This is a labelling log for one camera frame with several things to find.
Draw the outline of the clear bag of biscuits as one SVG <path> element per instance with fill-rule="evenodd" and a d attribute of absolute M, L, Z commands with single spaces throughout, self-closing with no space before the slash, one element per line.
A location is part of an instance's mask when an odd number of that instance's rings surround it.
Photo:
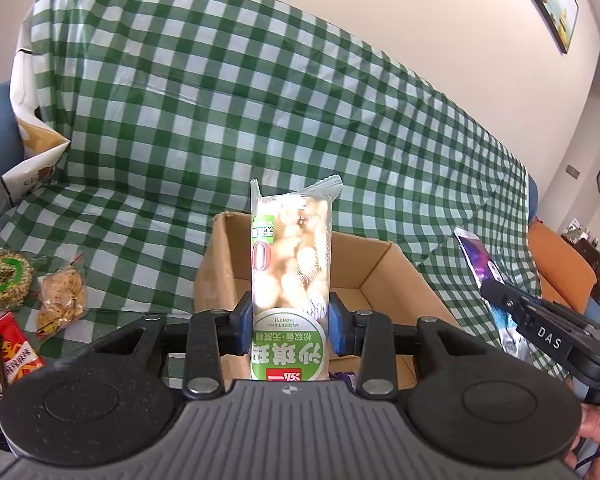
<path fill-rule="evenodd" d="M 38 278 L 38 317 L 35 336 L 46 341 L 87 312 L 83 255 L 77 254 L 53 273 Z"/>

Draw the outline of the wall light switch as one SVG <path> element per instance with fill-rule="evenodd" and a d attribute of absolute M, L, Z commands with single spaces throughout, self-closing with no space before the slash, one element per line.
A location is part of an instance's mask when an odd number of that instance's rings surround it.
<path fill-rule="evenodd" d="M 580 177 L 580 171 L 574 168 L 572 165 L 567 165 L 565 169 L 566 174 L 569 174 L 574 180 L 578 180 Z"/>

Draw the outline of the white green sachima pack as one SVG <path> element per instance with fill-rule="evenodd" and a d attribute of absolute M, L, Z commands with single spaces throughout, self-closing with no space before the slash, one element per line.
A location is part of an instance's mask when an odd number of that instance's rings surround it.
<path fill-rule="evenodd" d="M 251 182 L 250 270 L 254 380 L 328 378 L 328 303 L 336 174 L 298 192 L 264 196 Z"/>

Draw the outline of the green checkered cloth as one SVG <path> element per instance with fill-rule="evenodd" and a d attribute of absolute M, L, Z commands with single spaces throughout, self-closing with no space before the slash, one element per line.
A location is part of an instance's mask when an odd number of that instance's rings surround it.
<path fill-rule="evenodd" d="M 41 269 L 82 254 L 87 314 L 54 360 L 144 312 L 187 318 L 213 218 L 250 184 L 336 174 L 335 230 L 397 244 L 460 326 L 498 342 L 456 228 L 538 294 L 524 165 L 412 70 L 277 0 L 35 0 L 34 114 L 68 142 L 6 209 L 0 248 Z"/>

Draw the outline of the red chip packet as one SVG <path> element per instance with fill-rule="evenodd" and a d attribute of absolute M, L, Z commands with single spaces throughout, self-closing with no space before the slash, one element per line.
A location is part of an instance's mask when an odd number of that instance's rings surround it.
<path fill-rule="evenodd" d="M 0 317 L 0 336 L 3 338 L 4 373 L 9 385 L 45 365 L 20 330 L 12 312 L 7 312 Z"/>

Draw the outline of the purple candy pack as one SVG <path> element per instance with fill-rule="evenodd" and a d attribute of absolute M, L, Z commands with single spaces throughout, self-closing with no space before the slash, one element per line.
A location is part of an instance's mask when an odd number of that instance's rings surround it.
<path fill-rule="evenodd" d="M 356 390 L 355 372 L 330 372 L 329 379 L 343 382 L 351 392 Z"/>

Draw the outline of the round green puffed-grain snack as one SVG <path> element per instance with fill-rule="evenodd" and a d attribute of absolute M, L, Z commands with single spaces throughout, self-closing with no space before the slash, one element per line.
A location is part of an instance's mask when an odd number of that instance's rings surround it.
<path fill-rule="evenodd" d="M 0 310 L 20 308 L 33 278 L 32 264 L 11 249 L 0 249 Z"/>

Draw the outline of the white paper bag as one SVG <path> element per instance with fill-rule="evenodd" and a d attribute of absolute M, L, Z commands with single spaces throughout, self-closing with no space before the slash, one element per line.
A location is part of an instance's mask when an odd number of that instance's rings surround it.
<path fill-rule="evenodd" d="M 41 57 L 32 50 L 31 26 L 32 15 L 28 14 L 20 25 L 12 74 L 6 81 L 24 153 L 23 161 L 0 177 L 0 218 L 53 175 L 58 160 L 70 144 L 38 118 L 40 103 L 34 63 Z"/>

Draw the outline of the orange cushion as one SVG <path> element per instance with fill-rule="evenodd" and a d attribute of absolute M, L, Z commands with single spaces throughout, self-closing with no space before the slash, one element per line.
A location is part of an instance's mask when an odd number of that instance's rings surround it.
<path fill-rule="evenodd" d="M 529 226 L 528 243 L 541 282 L 541 297 L 583 314 L 596 284 L 594 270 L 585 258 L 538 220 Z"/>

